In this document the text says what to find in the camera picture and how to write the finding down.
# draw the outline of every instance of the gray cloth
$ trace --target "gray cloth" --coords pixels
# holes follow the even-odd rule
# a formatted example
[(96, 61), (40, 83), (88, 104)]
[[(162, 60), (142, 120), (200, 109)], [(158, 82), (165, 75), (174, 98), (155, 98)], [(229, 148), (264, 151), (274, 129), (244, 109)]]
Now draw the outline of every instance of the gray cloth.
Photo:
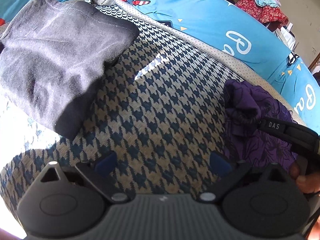
[(104, 68), (138, 36), (133, 23), (86, 2), (31, 0), (0, 37), (0, 94), (73, 140)]

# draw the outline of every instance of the metal screw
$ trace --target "metal screw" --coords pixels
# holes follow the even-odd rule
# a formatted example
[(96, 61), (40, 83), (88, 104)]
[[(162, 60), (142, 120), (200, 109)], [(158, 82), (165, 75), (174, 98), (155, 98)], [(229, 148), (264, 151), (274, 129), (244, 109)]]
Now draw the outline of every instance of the metal screw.
[(128, 196), (124, 193), (115, 193), (111, 196), (111, 199), (116, 202), (124, 202), (128, 200)]
[(200, 194), (200, 199), (202, 201), (211, 202), (216, 199), (216, 195), (211, 192), (204, 192)]

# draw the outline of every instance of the houndstooth fabric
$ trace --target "houndstooth fabric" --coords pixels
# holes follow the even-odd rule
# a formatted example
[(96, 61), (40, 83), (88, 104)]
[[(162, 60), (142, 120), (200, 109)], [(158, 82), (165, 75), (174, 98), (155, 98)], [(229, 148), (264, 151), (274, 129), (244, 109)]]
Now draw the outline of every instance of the houndstooth fabric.
[(131, 194), (199, 192), (214, 176), (209, 155), (222, 152), (228, 79), (242, 79), (173, 34), (137, 19), (117, 5), (101, 12), (132, 21), (140, 30), (103, 85), (74, 141), (17, 155), (0, 173), (0, 195), (16, 217), (17, 204), (46, 163), (62, 166), (97, 159), (109, 150), (118, 166), (110, 180)]

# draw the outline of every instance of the wall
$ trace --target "wall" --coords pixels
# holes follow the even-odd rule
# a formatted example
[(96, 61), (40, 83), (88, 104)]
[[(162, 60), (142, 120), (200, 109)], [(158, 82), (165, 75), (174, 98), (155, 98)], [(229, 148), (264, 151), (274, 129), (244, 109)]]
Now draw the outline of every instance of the wall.
[(309, 66), (320, 52), (320, 0), (280, 0), (280, 2), (281, 10), (293, 23), (292, 32), (299, 42), (295, 51)]

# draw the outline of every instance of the finger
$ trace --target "finger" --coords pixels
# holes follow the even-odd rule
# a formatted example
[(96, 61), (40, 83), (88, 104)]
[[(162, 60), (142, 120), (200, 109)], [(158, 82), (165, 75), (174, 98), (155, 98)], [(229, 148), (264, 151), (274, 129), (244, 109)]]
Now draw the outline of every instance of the finger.
[(314, 193), (320, 190), (320, 172), (299, 176), (296, 184), (303, 193)]
[(289, 168), (289, 175), (294, 180), (296, 180), (297, 177), (300, 175), (300, 167), (296, 162), (291, 164)]
[(317, 221), (312, 228), (308, 240), (319, 240), (320, 239), (320, 223)]

